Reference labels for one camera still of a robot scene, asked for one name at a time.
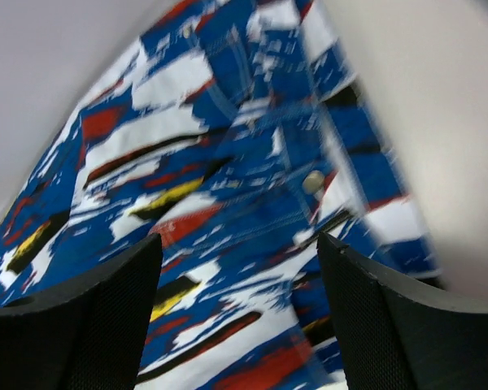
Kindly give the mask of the blue white red patterned trousers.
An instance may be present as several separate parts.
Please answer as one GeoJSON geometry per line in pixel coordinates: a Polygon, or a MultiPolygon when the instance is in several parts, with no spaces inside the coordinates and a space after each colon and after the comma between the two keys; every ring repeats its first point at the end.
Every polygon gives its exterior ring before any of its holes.
{"type": "Polygon", "coordinates": [[[81,99],[0,223],[0,306],[148,234],[163,265],[140,389],[345,379],[326,232],[439,269],[321,1],[183,1],[81,99]]]}

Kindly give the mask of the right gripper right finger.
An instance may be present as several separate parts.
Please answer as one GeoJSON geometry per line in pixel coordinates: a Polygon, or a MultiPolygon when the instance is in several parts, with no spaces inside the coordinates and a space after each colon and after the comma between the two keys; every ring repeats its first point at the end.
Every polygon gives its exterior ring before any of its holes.
{"type": "Polygon", "coordinates": [[[327,233],[317,253],[350,389],[488,389],[488,302],[425,284],[327,233]]]}

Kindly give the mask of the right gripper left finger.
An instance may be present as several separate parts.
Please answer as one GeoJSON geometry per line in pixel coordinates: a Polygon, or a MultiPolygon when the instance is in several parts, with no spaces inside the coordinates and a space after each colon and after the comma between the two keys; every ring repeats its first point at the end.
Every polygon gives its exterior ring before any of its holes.
{"type": "Polygon", "coordinates": [[[0,389],[132,389],[162,265],[157,234],[0,307],[0,389]]]}

